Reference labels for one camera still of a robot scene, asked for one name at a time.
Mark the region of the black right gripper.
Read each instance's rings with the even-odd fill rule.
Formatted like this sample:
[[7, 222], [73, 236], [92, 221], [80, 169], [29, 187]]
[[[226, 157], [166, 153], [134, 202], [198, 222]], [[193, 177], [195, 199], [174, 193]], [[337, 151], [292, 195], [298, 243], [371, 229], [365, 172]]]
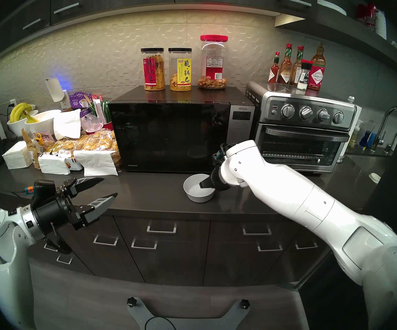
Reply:
[[201, 189], [216, 189], [217, 191], [225, 191], [232, 187], [223, 178], [220, 172], [223, 163], [216, 164], [211, 175], [199, 183]]

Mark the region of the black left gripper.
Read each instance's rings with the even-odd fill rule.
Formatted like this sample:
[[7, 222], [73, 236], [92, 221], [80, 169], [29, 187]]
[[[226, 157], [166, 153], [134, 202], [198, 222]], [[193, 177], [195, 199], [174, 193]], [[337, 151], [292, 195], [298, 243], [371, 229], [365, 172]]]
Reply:
[[62, 193], [35, 192], [31, 210], [41, 232], [50, 234], [54, 229], [66, 224], [70, 224], [78, 230], [97, 222], [114, 202], [118, 193], [100, 197], [88, 205], [79, 206], [79, 219], [70, 197], [76, 197], [78, 193], [94, 187], [103, 180], [104, 178], [101, 177], [71, 178], [63, 182]]

